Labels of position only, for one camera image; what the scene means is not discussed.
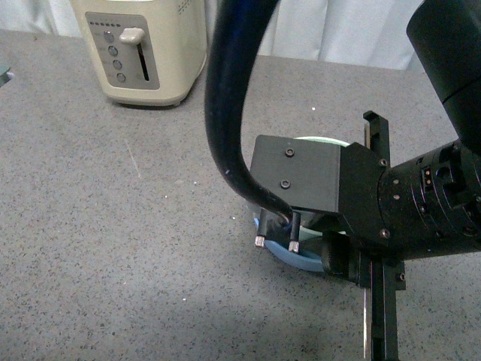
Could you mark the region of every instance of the cream toaster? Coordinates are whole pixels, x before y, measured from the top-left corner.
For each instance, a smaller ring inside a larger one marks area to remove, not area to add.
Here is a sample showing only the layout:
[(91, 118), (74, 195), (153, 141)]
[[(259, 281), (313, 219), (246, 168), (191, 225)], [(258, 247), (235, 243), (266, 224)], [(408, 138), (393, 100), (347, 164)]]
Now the cream toaster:
[(204, 67), (204, 0), (71, 0), (101, 88), (115, 102), (179, 105)]

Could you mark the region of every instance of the black cable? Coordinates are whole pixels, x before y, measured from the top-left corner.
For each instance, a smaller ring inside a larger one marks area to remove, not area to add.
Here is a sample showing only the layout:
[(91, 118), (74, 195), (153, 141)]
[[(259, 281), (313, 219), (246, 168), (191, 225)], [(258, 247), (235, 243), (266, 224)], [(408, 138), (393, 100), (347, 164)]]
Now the black cable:
[(228, 185), (247, 201), (292, 221), (292, 208), (250, 174), (241, 124), (250, 74), (278, 0), (222, 2), (207, 70), (205, 126), (210, 152)]

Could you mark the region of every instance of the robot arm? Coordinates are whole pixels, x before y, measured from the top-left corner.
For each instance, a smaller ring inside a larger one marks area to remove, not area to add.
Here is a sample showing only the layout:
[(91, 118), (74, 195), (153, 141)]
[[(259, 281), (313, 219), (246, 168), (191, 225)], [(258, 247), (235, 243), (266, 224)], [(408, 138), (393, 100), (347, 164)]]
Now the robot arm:
[[(276, 5), (222, 3), (205, 98), (212, 156), (233, 190), (262, 209), (256, 245), (266, 238), (293, 252), (306, 247), (329, 275), (363, 288), (366, 349), (372, 360), (397, 360), (404, 260), (481, 250), (481, 5), (426, 0), (407, 28), (459, 140), (391, 167), (388, 121), (369, 111), (364, 146), (259, 136), (249, 171), (242, 110)], [(301, 220), (322, 237), (299, 243)]]

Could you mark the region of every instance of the speckled countertop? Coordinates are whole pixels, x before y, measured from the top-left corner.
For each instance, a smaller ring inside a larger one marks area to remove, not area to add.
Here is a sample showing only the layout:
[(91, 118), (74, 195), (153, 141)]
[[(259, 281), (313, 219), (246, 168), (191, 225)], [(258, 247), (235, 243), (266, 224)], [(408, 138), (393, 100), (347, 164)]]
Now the speckled countertop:
[[(104, 97), (80, 39), (0, 32), (0, 63), (0, 359), (362, 358), (362, 291), (254, 248), (207, 149), (204, 74), (146, 111)], [(260, 57), (245, 157), (258, 134), (362, 142), (370, 109), (393, 164), (455, 139), (424, 74)], [(401, 359), (481, 358), (480, 261), (407, 262)]]

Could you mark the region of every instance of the bolt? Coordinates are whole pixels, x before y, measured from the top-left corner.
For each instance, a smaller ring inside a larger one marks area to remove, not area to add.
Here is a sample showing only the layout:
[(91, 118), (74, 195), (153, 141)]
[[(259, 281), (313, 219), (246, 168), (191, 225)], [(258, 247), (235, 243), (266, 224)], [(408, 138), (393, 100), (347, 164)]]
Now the bolt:
[(291, 186), (291, 182), (289, 182), (287, 179), (284, 179), (280, 182), (280, 187), (283, 190), (287, 190), (288, 188), (290, 188), (290, 186)]
[(288, 158), (293, 157), (293, 156), (294, 156), (294, 150), (293, 150), (292, 148), (287, 148), (287, 149), (286, 149), (286, 156), (287, 156)]
[(379, 236), (381, 238), (388, 239), (389, 237), (391, 237), (391, 232), (389, 230), (387, 230), (386, 228), (383, 228), (383, 229), (380, 230)]

